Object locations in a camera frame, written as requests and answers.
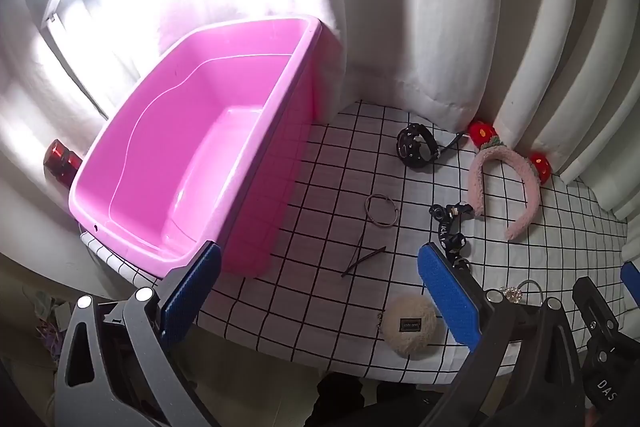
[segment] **beige fur ball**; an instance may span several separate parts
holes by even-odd
[[[397,297],[382,314],[380,329],[385,342],[401,357],[421,355],[436,329],[436,310],[423,295]]]

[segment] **strawberry headband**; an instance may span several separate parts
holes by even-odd
[[[507,241],[515,239],[533,221],[540,206],[540,185],[551,175],[551,165],[541,153],[533,153],[529,159],[520,156],[500,141],[495,129],[481,121],[472,122],[468,128],[469,137],[480,150],[469,169],[468,199],[476,216],[484,214],[484,182],[482,165],[491,160],[501,160],[520,176],[527,197],[523,214],[511,223],[504,234]]]

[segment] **pink plastic bin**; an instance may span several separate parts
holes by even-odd
[[[102,244],[157,276],[204,241],[268,267],[313,114],[312,17],[206,26],[168,50],[89,150],[69,193]]]

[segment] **black label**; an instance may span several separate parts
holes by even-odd
[[[422,329],[422,319],[400,319],[400,333],[416,332]]]

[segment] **black pants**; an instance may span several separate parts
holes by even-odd
[[[378,402],[364,407],[358,377],[330,373],[318,384],[318,400],[305,427],[417,427],[442,396],[413,384],[381,382]]]

